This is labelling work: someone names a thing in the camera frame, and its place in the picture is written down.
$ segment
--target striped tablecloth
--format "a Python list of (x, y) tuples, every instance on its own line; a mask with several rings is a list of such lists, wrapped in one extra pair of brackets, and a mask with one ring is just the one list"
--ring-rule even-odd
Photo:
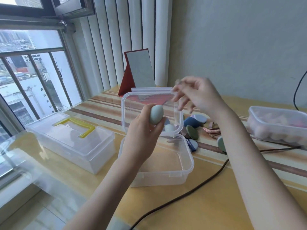
[[(111, 129), (119, 135), (125, 135), (121, 122), (121, 97), (117, 92), (105, 91), (89, 100), (69, 109), (67, 114), (79, 118), (93, 125)], [(247, 116), (239, 116), (246, 125)], [(193, 153), (194, 158), (222, 165), (228, 158), (218, 147), (215, 139), (211, 138), (202, 128), (198, 128), (198, 150)], [(254, 142), (260, 150), (284, 148), (284, 145), (259, 141)], [(282, 181), (290, 187), (307, 191), (307, 151), (296, 149), (292, 151), (263, 153), (264, 157)]]

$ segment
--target gray wall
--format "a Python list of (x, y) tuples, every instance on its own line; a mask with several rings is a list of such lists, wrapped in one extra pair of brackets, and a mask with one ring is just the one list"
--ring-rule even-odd
[[(291, 104), (307, 70), (307, 0), (173, 0), (168, 85), (209, 77), (224, 95)], [(297, 105), (307, 107), (307, 76)]]

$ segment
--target person's left hand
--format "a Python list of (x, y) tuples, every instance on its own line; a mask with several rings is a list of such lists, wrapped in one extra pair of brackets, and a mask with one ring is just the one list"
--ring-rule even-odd
[(130, 123), (120, 158), (141, 166), (152, 154), (161, 134), (166, 117), (154, 127), (149, 124), (151, 108), (155, 104), (145, 105), (141, 113)]

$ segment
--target table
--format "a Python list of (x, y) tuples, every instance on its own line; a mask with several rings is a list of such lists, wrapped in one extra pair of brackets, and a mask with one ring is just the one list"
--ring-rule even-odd
[[(118, 88), (103, 92), (69, 109), (67, 114), (96, 126), (111, 129), (116, 134), (116, 154), (93, 175), (54, 152), (42, 148), (36, 137), (24, 132), (10, 139), (6, 147), (19, 158), (24, 158), (24, 169), (35, 184), (52, 195), (61, 196), (69, 188), (82, 197), (89, 198), (116, 160), (120, 143), (125, 136), (121, 127), (121, 98)], [(246, 124), (251, 105), (291, 108), (287, 105), (271, 104), (254, 100), (225, 96), (224, 100)], [(132, 225), (151, 209), (191, 190), (209, 178), (228, 158), (212, 139), (200, 129), (199, 148), (193, 154), (195, 166), (186, 183), (182, 185), (129, 188), (121, 200), (115, 215)], [(260, 149), (284, 146), (254, 140)], [(265, 158), (288, 189), (307, 212), (307, 152), (305, 149), (266, 153)], [(253, 229), (244, 207), (231, 165), (228, 164), (213, 181), (157, 213), (145, 218), (138, 229)]]

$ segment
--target hand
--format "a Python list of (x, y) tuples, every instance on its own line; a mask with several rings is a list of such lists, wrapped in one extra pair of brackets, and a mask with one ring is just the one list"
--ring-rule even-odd
[(182, 110), (184, 106), (191, 101), (189, 106), (190, 113), (193, 108), (197, 107), (210, 116), (215, 122), (220, 112), (228, 108), (216, 88), (208, 78), (202, 77), (184, 77), (172, 89), (177, 92), (172, 101), (176, 102), (182, 98), (178, 110)]
[(131, 122), (123, 145), (121, 157), (136, 163), (137, 166), (141, 166), (152, 154), (166, 120), (166, 117), (163, 117), (155, 127), (149, 124), (150, 110), (153, 106), (155, 104), (145, 105)]

